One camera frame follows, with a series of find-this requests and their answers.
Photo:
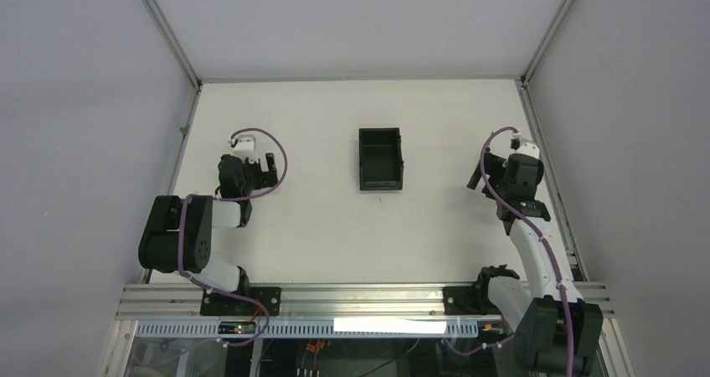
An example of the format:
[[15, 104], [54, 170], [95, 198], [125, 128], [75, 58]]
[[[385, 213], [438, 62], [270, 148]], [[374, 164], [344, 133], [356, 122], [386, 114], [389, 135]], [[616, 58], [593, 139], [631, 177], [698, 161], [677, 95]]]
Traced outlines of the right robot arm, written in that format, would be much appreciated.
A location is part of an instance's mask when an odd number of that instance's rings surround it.
[[507, 320], [519, 368], [589, 376], [604, 317], [574, 285], [565, 254], [553, 249], [551, 214], [536, 198], [543, 173], [534, 152], [516, 150], [503, 158], [483, 150], [467, 186], [483, 183], [483, 194], [496, 202], [496, 216], [521, 258], [527, 285], [515, 272], [493, 267], [481, 272], [479, 295]]

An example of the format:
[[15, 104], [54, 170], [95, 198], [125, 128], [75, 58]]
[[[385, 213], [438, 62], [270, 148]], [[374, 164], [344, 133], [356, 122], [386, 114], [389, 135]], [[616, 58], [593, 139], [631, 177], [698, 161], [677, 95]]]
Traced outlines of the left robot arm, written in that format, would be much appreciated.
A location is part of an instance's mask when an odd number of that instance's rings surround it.
[[219, 289], [249, 297], [246, 270], [215, 255], [213, 231], [244, 228], [256, 190], [274, 188], [278, 182], [275, 156], [251, 161], [224, 154], [218, 164], [218, 195], [158, 195], [152, 204], [138, 247], [138, 260], [145, 269], [176, 273], [208, 290]]

